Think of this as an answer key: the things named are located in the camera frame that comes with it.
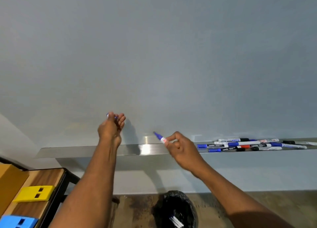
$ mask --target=person's left hand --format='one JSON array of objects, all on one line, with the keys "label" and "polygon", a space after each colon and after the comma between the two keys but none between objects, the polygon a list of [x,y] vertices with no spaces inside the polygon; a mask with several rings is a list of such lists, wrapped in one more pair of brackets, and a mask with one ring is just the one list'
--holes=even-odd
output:
[{"label": "person's left hand", "polygon": [[105,120],[98,128],[99,143],[103,141],[110,141],[117,149],[121,144],[121,130],[124,127],[125,116],[109,112],[108,119]]}]

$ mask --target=cardboard box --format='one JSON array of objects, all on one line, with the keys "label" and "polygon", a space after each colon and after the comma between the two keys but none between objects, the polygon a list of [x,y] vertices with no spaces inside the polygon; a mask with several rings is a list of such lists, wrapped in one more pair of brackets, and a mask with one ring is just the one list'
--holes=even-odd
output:
[{"label": "cardboard box", "polygon": [[29,173],[13,165],[0,164],[0,216],[14,199]]}]

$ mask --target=black trash bag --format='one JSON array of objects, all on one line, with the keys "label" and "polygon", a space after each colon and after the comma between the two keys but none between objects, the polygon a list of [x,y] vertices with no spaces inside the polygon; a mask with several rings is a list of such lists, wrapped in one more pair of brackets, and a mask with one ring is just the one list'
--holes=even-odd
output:
[{"label": "black trash bag", "polygon": [[182,228],[198,227],[195,207],[181,191],[168,191],[160,195],[158,202],[152,208],[152,214],[157,228],[175,228],[170,220],[173,216],[184,225]]}]

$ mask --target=floor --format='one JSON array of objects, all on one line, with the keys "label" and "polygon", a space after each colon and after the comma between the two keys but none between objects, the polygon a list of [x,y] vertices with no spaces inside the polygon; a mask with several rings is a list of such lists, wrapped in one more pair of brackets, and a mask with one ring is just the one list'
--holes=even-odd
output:
[{"label": "floor", "polygon": [[[280,215],[296,228],[317,227],[317,191],[248,192],[253,198]],[[114,212],[113,228],[155,228],[151,208],[157,194],[116,196],[120,204]],[[188,194],[199,220],[199,228],[233,227],[211,193]]]}]

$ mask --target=hand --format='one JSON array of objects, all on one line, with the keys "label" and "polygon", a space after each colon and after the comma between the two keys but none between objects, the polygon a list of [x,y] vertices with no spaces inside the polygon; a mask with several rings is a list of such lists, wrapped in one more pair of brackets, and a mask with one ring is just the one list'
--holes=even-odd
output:
[{"label": "hand", "polygon": [[120,115],[109,112],[108,119],[105,120],[98,128],[99,143],[110,141],[117,149],[121,144],[121,130],[124,127],[125,116],[123,113]]},{"label": "hand", "polygon": [[166,139],[168,140],[165,142],[166,148],[183,169],[197,176],[197,171],[201,169],[201,166],[207,165],[194,143],[178,131]]}]

